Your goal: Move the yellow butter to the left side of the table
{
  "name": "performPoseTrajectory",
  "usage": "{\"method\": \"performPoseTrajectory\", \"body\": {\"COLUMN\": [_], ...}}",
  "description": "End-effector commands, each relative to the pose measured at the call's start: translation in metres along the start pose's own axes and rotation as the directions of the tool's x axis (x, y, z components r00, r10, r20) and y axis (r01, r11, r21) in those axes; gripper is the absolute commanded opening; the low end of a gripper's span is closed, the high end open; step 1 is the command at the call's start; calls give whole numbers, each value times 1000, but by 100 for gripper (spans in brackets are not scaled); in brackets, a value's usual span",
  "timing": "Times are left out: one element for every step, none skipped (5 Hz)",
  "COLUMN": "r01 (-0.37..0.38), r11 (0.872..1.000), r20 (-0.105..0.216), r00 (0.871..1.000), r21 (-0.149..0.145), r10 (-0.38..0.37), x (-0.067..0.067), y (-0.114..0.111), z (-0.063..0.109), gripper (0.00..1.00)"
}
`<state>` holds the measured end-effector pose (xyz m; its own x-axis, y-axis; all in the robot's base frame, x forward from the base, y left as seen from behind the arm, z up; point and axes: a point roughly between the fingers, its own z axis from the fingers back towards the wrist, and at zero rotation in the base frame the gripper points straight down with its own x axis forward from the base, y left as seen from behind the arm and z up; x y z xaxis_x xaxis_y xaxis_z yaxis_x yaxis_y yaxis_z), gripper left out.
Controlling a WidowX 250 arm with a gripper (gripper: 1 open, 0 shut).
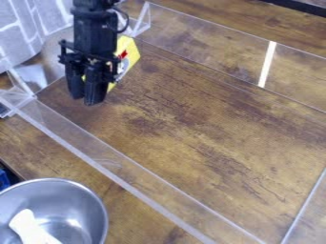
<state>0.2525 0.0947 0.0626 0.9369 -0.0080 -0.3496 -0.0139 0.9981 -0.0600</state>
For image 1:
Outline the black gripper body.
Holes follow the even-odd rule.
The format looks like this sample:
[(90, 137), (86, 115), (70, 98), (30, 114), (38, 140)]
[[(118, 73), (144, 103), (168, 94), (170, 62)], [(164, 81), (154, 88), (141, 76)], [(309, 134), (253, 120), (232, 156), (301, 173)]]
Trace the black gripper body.
[(73, 40), (63, 39), (59, 44), (62, 53), (59, 62), (66, 65), (74, 62), (85, 70), (85, 56), (95, 50), (95, 46), (122, 33), (119, 15), (115, 6), (74, 6)]

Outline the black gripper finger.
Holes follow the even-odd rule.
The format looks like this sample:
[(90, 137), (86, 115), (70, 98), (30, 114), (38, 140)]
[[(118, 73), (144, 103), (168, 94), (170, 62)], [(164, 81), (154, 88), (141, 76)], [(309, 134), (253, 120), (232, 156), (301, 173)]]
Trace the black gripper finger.
[(66, 64), (66, 75), (69, 81), (69, 92), (74, 99), (85, 97), (85, 82), (82, 79), (83, 68), (79, 64), (69, 62)]
[(93, 106), (101, 103), (106, 98), (109, 83), (103, 77), (103, 71), (99, 67), (90, 66), (86, 69), (86, 93), (85, 103)]

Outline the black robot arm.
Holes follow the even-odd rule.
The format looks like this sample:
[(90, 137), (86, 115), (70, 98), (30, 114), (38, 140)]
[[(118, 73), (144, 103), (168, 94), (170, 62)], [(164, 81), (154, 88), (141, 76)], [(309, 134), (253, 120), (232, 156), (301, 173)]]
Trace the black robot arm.
[(87, 106), (103, 102), (109, 86), (117, 82), (119, 0), (73, 0), (74, 39), (59, 42), (59, 62), (66, 66), (69, 92)]

